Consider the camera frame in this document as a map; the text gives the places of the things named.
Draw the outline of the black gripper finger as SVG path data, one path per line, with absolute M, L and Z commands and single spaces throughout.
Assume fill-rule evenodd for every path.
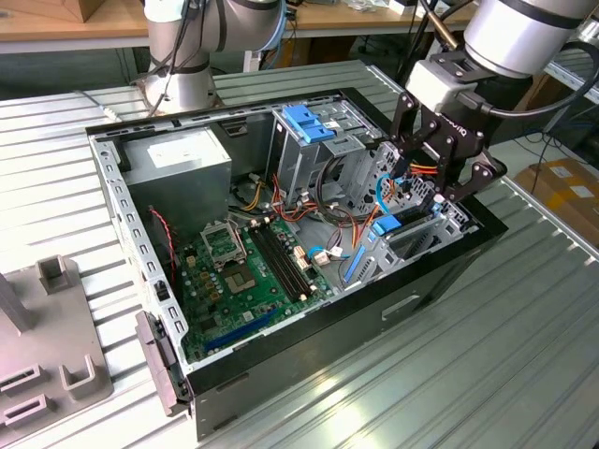
M 418 142 L 414 140 L 414 124 L 419 110 L 419 103 L 407 92 L 399 95 L 390 127 L 390 141 L 398 151 L 395 166 L 389 171 L 389 176 L 395 180 L 401 177 L 412 163 Z
M 437 119 L 439 129 L 436 132 L 437 163 L 436 190 L 444 198 L 459 202 L 471 196 L 507 172 L 506 165 L 494 158 L 485 145 L 481 132 L 474 137 L 461 137 L 455 130 L 455 124 L 448 119 Z M 471 178 L 464 184 L 459 177 L 466 162 L 472 159 Z

